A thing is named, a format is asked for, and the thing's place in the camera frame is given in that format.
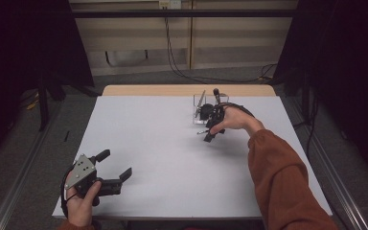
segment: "hand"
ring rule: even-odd
[[[101,188],[101,181],[95,182],[91,188],[89,188],[85,198],[80,198],[79,195],[75,195],[77,190],[73,187],[67,190],[67,198],[70,198],[67,202],[68,208],[68,221],[77,227],[85,227],[91,225],[92,221],[92,201],[95,195]]]
[[[224,128],[232,129],[245,129],[251,137],[255,132],[260,129],[265,129],[262,122],[256,118],[244,113],[236,107],[226,106],[224,107],[225,117],[223,121],[213,127],[211,127],[210,133],[216,134]]]

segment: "dark background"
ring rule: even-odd
[[[275,80],[295,93],[304,77],[368,163],[368,1],[300,0]],[[0,141],[17,114],[19,97],[48,84],[93,85],[66,0],[0,1]]]
[[[368,1],[300,0],[320,11],[292,20],[275,79],[288,93],[307,80],[368,163]]]
[[[20,95],[37,88],[39,78],[62,84],[57,74],[93,85],[74,18],[45,15],[57,11],[71,12],[68,1],[0,1],[0,142],[16,117]]]

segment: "wrist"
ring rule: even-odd
[[[247,134],[249,134],[249,137],[252,137],[257,131],[265,129],[265,127],[259,120],[252,118],[247,121],[244,129],[246,130]]]
[[[69,218],[68,222],[70,222],[71,224],[79,228],[89,227],[92,225],[91,219],[87,220],[87,219],[80,219],[80,218]]]
[[[70,221],[70,219],[66,219],[60,226],[59,229],[68,229],[68,230],[72,230],[72,229],[86,229],[86,230],[93,230],[95,229],[92,224],[90,225],[86,225],[86,226],[78,226],[77,224],[73,223],[72,221]]]

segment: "sleeve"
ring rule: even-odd
[[[292,147],[263,129],[248,142],[256,198],[271,229],[337,229],[313,196],[305,164]]]
[[[57,230],[95,230],[93,225],[86,227],[77,227],[76,225],[70,223],[68,219],[62,222],[61,226]]]

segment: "white table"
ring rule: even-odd
[[[229,88],[225,92],[224,85],[218,87],[231,96]],[[307,165],[314,196],[331,215],[280,98],[231,96],[230,102],[244,105],[297,151]],[[98,98],[76,158],[110,149],[111,155],[97,164],[98,176],[117,178],[129,167],[133,175],[120,195],[101,197],[94,216],[140,220],[261,217],[247,167],[246,132],[228,129],[206,143],[204,135],[196,135],[206,128],[194,125],[192,116],[192,96]],[[59,203],[53,216],[63,218]]]

